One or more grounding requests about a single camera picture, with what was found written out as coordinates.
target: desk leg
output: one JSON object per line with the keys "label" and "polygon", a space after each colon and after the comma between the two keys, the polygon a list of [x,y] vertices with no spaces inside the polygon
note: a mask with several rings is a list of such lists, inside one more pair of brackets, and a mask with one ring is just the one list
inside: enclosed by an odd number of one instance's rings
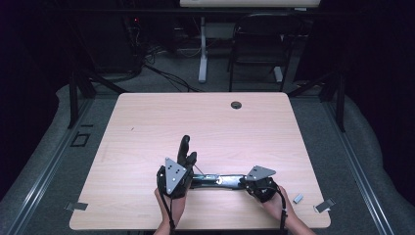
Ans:
{"label": "desk leg", "polygon": [[207,55],[207,38],[205,32],[205,18],[201,18],[201,66],[199,68],[199,82],[207,82],[207,70],[208,70],[208,55]]}

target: table top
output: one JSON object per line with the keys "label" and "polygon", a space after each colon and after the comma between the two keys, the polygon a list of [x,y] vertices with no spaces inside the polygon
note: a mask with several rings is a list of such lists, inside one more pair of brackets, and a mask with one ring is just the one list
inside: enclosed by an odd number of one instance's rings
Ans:
{"label": "table top", "polygon": [[[240,102],[233,109],[232,102]],[[154,196],[166,157],[176,160],[183,135],[204,173],[247,174],[254,165],[277,171],[296,214],[327,227],[323,197],[290,101],[284,93],[125,93],[119,96],[69,226],[74,230],[153,230],[161,222]],[[195,189],[177,229],[271,229],[271,218],[245,190]]]}
{"label": "table top", "polygon": [[316,8],[320,0],[180,0],[181,7]]}

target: black cable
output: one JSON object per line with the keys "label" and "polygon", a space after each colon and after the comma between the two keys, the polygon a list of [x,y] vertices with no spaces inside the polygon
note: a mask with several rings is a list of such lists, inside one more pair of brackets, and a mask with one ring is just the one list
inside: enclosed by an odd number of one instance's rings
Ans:
{"label": "black cable", "polygon": [[173,199],[170,199],[170,209],[168,208],[167,202],[165,201],[164,198],[164,194],[161,191],[161,188],[157,187],[159,190],[159,195],[161,197],[161,201],[162,204],[164,205],[165,210],[167,211],[167,215],[168,215],[168,219],[169,219],[169,224],[170,224],[170,235],[174,235],[175,234],[175,228],[176,225],[174,224],[174,220],[173,220],[173,215],[172,215],[172,211],[173,211]]}
{"label": "black cable", "polygon": [[281,196],[282,210],[281,210],[281,220],[280,220],[280,234],[284,235],[285,220],[287,217],[287,204],[286,204],[284,195],[281,192],[281,189],[278,187],[278,185],[277,185],[277,188],[259,187],[258,189],[271,189],[271,190],[276,191]]}
{"label": "black cable", "polygon": [[182,92],[182,91],[173,82],[184,86],[187,89],[187,92],[190,92],[190,91],[203,92],[203,90],[189,85],[189,83],[187,83],[184,79],[182,79],[182,78],[180,78],[180,77],[178,77],[174,74],[171,74],[171,73],[168,73],[168,72],[165,72],[165,71],[162,71],[162,70],[158,70],[158,69],[156,69],[154,67],[151,67],[147,64],[144,64],[143,67],[149,69],[150,71],[154,71],[155,73],[158,73],[158,74],[164,76],[164,78],[166,78],[170,82],[170,84],[173,85],[180,92]]}

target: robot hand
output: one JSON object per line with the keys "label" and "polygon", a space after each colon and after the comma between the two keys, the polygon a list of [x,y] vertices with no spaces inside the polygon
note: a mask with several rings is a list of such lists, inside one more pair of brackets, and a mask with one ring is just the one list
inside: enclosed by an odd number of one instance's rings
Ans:
{"label": "robot hand", "polygon": [[256,165],[240,182],[251,196],[265,203],[279,191],[278,185],[269,177],[274,173],[272,169]]}
{"label": "robot hand", "polygon": [[[187,153],[189,151],[189,141],[190,137],[188,135],[183,136],[177,154],[177,164],[170,159],[166,159],[166,166],[162,165],[157,173],[158,188],[161,190],[163,194],[165,194],[167,197],[171,199],[183,198],[186,195],[190,183],[192,182],[194,174],[193,165],[195,165],[196,163],[197,153],[193,152],[190,156],[187,156]],[[167,171],[170,172],[172,170],[176,170],[174,173],[179,175],[179,178],[168,178],[169,173],[166,172],[166,167]],[[167,188],[169,183],[176,180],[178,182],[177,184],[172,183],[174,188]]]}

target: black curtain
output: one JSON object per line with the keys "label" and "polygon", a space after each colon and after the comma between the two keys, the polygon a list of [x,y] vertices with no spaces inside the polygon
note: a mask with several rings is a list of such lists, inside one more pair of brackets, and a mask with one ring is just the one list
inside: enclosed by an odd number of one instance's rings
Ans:
{"label": "black curtain", "polygon": [[322,0],[322,11],[365,17],[314,22],[296,80],[330,71],[346,75],[346,95],[360,108],[381,145],[384,169],[415,205],[415,21],[403,0]]}
{"label": "black curtain", "polygon": [[37,1],[2,1],[0,9],[3,198],[53,120],[71,64]]}

